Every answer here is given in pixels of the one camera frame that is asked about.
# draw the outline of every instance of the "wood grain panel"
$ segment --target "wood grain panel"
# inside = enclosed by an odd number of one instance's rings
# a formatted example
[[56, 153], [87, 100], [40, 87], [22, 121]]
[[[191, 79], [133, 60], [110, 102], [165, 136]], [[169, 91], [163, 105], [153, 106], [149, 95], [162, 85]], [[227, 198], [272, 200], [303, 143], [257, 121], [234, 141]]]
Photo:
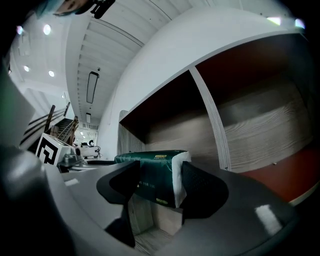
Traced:
[[285, 159], [313, 139], [307, 109], [292, 82], [277, 76], [256, 88], [218, 106], [236, 173]]
[[182, 212], [151, 202], [151, 212], [154, 225], [169, 235], [174, 236], [182, 227]]
[[265, 184], [290, 202], [320, 181], [320, 150], [312, 143], [299, 152], [260, 169], [241, 173]]
[[205, 105], [189, 71], [170, 81], [126, 115], [120, 123], [142, 141], [149, 127]]
[[156, 251], [162, 249], [172, 240], [172, 236], [167, 232], [152, 227], [149, 230], [136, 235], [135, 250], [142, 252], [144, 255], [155, 255]]
[[202, 96], [206, 111], [210, 119], [210, 123], [212, 125], [212, 130], [216, 142], [216, 149], [219, 156], [220, 169], [231, 171], [228, 141], [216, 104], [196, 67], [190, 68], [189, 71]]
[[[126, 110], [122, 110], [119, 114], [119, 119], [121, 119], [125, 114]], [[142, 152], [145, 151], [145, 144], [133, 135], [127, 128], [125, 128], [121, 123], [118, 125], [118, 140], [117, 140], [117, 154], [126, 154], [129, 152]]]
[[205, 109], [185, 111], [154, 123], [146, 135], [146, 150], [186, 150], [193, 162], [219, 167], [215, 136]]

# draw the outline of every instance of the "staircase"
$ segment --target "staircase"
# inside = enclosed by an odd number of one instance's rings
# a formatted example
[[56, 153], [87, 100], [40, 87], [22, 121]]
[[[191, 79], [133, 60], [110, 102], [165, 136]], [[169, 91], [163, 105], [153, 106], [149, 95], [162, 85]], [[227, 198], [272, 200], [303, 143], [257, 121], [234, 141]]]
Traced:
[[[58, 130], [58, 136], [56, 136], [59, 140], [63, 141], [64, 143], [69, 144], [70, 142], [70, 136], [74, 136], [74, 132], [72, 133], [72, 129], [70, 127], [72, 126], [72, 122], [74, 120], [64, 118], [60, 122], [56, 123], [55, 126], [59, 127]], [[37, 147], [40, 141], [40, 137], [28, 148], [28, 151], [32, 153], [36, 153]]]
[[67, 143], [70, 139], [71, 134], [67, 134], [68, 129], [66, 129], [71, 123], [73, 122], [72, 119], [65, 118], [58, 122], [55, 126], [59, 127], [58, 135], [60, 138], [64, 138], [62, 141]]

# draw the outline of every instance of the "white wall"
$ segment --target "white wall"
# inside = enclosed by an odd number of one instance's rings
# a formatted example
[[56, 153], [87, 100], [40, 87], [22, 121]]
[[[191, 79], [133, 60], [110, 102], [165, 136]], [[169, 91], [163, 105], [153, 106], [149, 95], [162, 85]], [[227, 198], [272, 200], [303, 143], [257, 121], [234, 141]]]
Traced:
[[[65, 57], [71, 19], [52, 14], [37, 19], [33, 14], [25, 21], [22, 35], [16, 35], [10, 48], [10, 77], [20, 91], [67, 91]], [[45, 24], [51, 26], [49, 35], [43, 33]]]
[[236, 45], [288, 30], [251, 12], [193, 8], [159, 30], [122, 74], [99, 125], [104, 158], [117, 153], [119, 113], [201, 61]]
[[[54, 111], [61, 110], [67, 105], [66, 99], [61, 96], [57, 97], [31, 88], [27, 88], [23, 96], [35, 110], [34, 116], [30, 121], [47, 115], [50, 112], [52, 105], [55, 105]], [[69, 119], [73, 119], [75, 116], [71, 106], [68, 109], [67, 116], [66, 118]]]

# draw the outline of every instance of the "ceiling light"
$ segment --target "ceiling light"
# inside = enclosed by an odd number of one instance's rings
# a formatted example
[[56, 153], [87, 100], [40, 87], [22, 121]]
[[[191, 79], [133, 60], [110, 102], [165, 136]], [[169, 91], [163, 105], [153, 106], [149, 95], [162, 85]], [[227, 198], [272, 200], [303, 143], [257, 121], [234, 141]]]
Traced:
[[86, 122], [90, 124], [91, 123], [91, 114], [86, 113], [85, 116], [86, 116]]
[[299, 19], [299, 18], [296, 18], [296, 19], [295, 19], [294, 24], [295, 24], [295, 26], [298, 27], [298, 28], [302, 28], [302, 29], [305, 29], [305, 28], [306, 28], [304, 22], [303, 22], [301, 19]]
[[51, 32], [51, 27], [50, 27], [48, 24], [44, 25], [44, 27], [43, 27], [43, 33], [44, 33], [45, 35], [49, 35], [50, 32]]
[[266, 19], [279, 25], [279, 26], [281, 25], [281, 18], [280, 17], [268, 17]]
[[91, 71], [88, 78], [88, 87], [86, 88], [86, 102], [93, 103], [99, 74]]
[[23, 31], [24, 29], [22, 28], [22, 26], [16, 26], [16, 32], [18, 33], [18, 35], [21, 35]]

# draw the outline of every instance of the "recessed light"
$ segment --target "recessed light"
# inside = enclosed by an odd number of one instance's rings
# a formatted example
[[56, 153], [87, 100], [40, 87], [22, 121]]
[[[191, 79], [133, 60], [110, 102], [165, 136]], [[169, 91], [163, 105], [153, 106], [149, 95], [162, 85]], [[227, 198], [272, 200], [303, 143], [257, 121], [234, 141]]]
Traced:
[[44, 27], [43, 27], [43, 33], [44, 33], [45, 35], [49, 35], [50, 32], [51, 32], [51, 27], [50, 27], [50, 25], [48, 25], [48, 24], [44, 25]]
[[22, 26], [16, 26], [16, 32], [18, 33], [18, 35], [21, 35], [23, 31], [24, 29], [22, 28]]
[[281, 18], [280, 17], [268, 17], [266, 19], [279, 25], [279, 26], [281, 25]]
[[294, 24], [295, 24], [295, 26], [298, 27], [298, 28], [302, 28], [302, 29], [305, 29], [305, 28], [306, 28], [304, 22], [303, 22], [301, 19], [299, 19], [299, 18], [295, 19]]

